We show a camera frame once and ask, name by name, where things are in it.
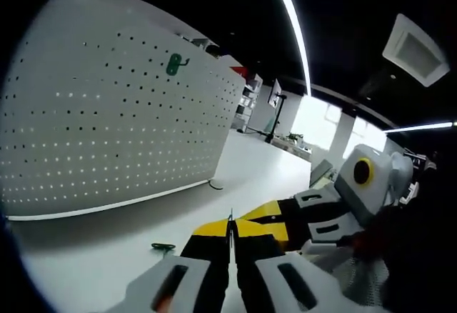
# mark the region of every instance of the yellow circular sensor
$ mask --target yellow circular sensor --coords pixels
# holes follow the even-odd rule
[[[354,167],[354,181],[357,184],[367,185],[371,182],[374,172],[371,160],[368,158],[361,158],[358,160]]]

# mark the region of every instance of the window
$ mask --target window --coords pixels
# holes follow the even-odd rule
[[[291,132],[302,134],[307,144],[329,150],[340,117],[340,108],[305,96],[301,100]]]
[[[359,144],[365,144],[373,147],[378,151],[384,151],[387,136],[378,127],[369,124],[365,120],[357,117],[349,137],[348,145],[344,151],[343,158],[347,159],[354,147]]]

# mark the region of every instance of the white pegboard wall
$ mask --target white pegboard wall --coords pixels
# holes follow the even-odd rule
[[[126,202],[210,179],[244,80],[149,23],[139,0],[50,0],[0,98],[10,216]],[[190,59],[176,76],[170,56]]]

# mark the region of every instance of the black ceiling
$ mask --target black ceiling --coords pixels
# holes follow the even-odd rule
[[[45,1],[1,0],[4,21],[8,21],[2,60],[9,58],[15,41]],[[265,79],[304,78],[281,0],[144,1],[207,35]],[[456,0],[293,1],[305,36],[313,84],[351,97],[401,126],[457,118],[453,95]],[[428,89],[381,56],[398,13],[432,36],[451,63],[451,72]],[[285,90],[304,92],[303,85],[295,81],[283,79],[281,84]],[[313,94],[342,104],[318,91]]]

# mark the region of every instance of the ceiling light strip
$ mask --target ceiling light strip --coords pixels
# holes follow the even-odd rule
[[[288,17],[291,20],[293,32],[295,33],[295,38],[298,44],[298,50],[300,51],[301,63],[303,64],[303,71],[305,73],[306,93],[311,96],[311,77],[309,76],[308,57],[306,57],[305,42],[303,40],[303,34],[301,33],[297,13],[292,0],[283,0],[283,3],[284,6],[286,6]]]
[[[384,131],[385,133],[396,133],[396,132],[406,132],[406,131],[420,131],[423,129],[446,129],[452,127],[452,122],[440,122],[439,124],[429,124],[429,125],[420,125],[412,127],[404,127],[401,129],[389,129]]]

